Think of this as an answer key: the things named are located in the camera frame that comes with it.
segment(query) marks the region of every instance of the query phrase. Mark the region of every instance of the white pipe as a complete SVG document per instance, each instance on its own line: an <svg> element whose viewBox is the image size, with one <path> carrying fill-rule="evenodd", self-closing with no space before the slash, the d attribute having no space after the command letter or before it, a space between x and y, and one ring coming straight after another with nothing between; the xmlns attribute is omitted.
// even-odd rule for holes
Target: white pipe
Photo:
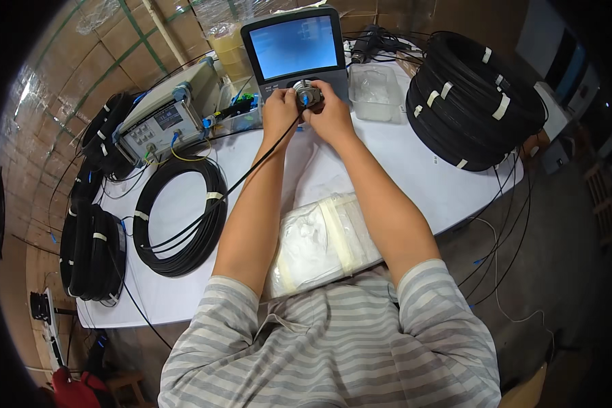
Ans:
<svg viewBox="0 0 612 408"><path fill-rule="evenodd" d="M170 34L168 34L166 27L163 25L163 22L158 17L158 14L156 14L156 11L152 7L152 3L150 2L150 0L143 0L143 4L145 4L149 15L152 16L152 20L154 21L154 24L156 24L158 32L161 33L163 39L166 41L166 43L168 43L168 46L170 47L172 53L175 54L175 58L177 58L177 61L180 62L180 65L183 67L183 69L188 69L188 67L186 66L186 59L180 53L179 48L177 48L177 46L175 45L175 42L172 40L172 37L170 37Z"/></svg>

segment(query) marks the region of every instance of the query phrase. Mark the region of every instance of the wooden stool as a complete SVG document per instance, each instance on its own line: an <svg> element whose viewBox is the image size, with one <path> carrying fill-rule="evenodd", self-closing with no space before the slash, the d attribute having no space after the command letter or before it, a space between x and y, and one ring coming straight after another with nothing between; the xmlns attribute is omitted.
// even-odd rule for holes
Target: wooden stool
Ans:
<svg viewBox="0 0 612 408"><path fill-rule="evenodd" d="M141 389L138 386L138 381L143 380L143 373L140 371L121 371L116 373L116 377L106 381L106 386L111 390L114 395L115 404L118 408L121 408L123 404L126 407L139 407L139 408L153 408L156 406L153 402L146 402L141 393ZM134 391L134 397L136 398L135 404L130 405L129 403L122 402L119 399L117 391L131 386Z"/></svg>

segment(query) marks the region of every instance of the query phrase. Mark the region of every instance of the right hand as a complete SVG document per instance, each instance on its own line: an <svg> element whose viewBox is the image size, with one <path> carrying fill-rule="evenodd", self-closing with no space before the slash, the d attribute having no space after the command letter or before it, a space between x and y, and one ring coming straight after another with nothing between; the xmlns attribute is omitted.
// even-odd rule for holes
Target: right hand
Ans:
<svg viewBox="0 0 612 408"><path fill-rule="evenodd" d="M302 115L304 121L308 122L317 134L334 148L341 140L357 137L351 122L349 106L335 94L331 84L319 80L311 84L322 91L324 109L319 114L313 113L310 109L304 110Z"/></svg>

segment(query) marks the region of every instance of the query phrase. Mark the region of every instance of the white package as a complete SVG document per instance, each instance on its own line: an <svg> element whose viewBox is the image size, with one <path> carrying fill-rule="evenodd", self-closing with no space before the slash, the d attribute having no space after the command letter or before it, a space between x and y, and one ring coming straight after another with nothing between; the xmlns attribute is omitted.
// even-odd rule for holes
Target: white package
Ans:
<svg viewBox="0 0 612 408"><path fill-rule="evenodd" d="M295 208L283 217L263 298L314 289L381 260L369 238L356 195L335 194Z"/></svg>

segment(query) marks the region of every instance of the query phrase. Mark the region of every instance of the hand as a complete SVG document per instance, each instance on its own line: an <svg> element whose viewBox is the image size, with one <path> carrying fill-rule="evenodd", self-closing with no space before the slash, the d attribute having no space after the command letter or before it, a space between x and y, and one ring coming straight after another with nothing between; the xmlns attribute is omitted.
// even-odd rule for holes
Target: hand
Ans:
<svg viewBox="0 0 612 408"><path fill-rule="evenodd" d="M324 95L324 109L315 114L310 109L304 110L303 118L315 129L325 142L336 148L340 140L357 137L349 114L349 106L335 94L331 84L324 81L311 83Z"/></svg>
<svg viewBox="0 0 612 408"><path fill-rule="evenodd" d="M263 143L273 145L290 129L279 144L279 147L287 146L297 129L298 121L295 119L298 114L296 93L293 88L274 91L263 107Z"/></svg>

